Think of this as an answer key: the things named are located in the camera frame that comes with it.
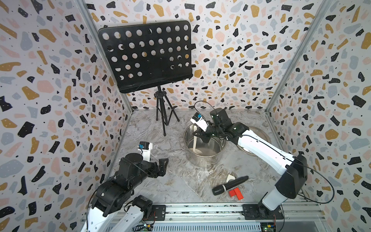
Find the stainless steel pot lid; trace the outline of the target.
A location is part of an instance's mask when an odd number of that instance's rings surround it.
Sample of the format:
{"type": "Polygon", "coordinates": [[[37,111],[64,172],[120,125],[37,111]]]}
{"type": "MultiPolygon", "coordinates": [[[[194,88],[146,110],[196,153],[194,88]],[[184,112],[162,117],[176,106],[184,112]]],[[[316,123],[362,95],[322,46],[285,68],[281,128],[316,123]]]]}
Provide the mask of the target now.
{"type": "MultiPolygon", "coordinates": [[[[259,142],[259,141],[263,140],[264,142],[271,143],[270,137],[268,136],[268,134],[264,130],[262,130],[262,129],[258,128],[258,127],[255,127],[255,126],[250,126],[249,127],[249,130],[255,134],[255,136],[253,137],[253,139],[255,139],[256,141],[259,142]]],[[[237,145],[236,147],[241,152],[243,152],[243,153],[245,153],[245,154],[247,154],[249,156],[257,157],[257,155],[255,153],[252,153],[250,150],[246,149],[245,147],[242,147],[240,145],[237,145]]]]}

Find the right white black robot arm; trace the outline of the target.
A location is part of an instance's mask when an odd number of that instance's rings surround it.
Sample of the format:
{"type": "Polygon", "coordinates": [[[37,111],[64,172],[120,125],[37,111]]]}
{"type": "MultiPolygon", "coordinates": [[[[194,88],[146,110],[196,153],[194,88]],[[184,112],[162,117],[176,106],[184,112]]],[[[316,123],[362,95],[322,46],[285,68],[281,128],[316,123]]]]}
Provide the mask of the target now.
{"type": "Polygon", "coordinates": [[[307,181],[310,167],[306,158],[280,150],[240,122],[232,123],[222,108],[213,109],[210,116],[211,121],[207,121],[202,114],[194,114],[190,120],[198,127],[194,136],[204,143],[214,137],[230,141],[261,158],[281,176],[257,204],[243,205],[245,219],[284,219],[279,206],[287,199],[295,199],[307,181]]]}

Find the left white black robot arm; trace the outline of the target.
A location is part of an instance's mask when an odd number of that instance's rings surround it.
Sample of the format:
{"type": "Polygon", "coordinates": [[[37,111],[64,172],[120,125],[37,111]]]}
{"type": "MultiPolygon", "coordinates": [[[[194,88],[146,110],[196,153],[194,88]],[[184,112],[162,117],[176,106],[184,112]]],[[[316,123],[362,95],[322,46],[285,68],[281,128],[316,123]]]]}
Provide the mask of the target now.
{"type": "Polygon", "coordinates": [[[88,203],[83,232],[104,232],[120,210],[125,214],[113,227],[114,232],[151,232],[156,221],[163,220],[165,205],[154,206],[139,195],[133,200],[134,189],[146,178],[166,175],[168,159],[145,161],[139,153],[129,153],[119,162],[119,170],[102,183],[88,203]]]}

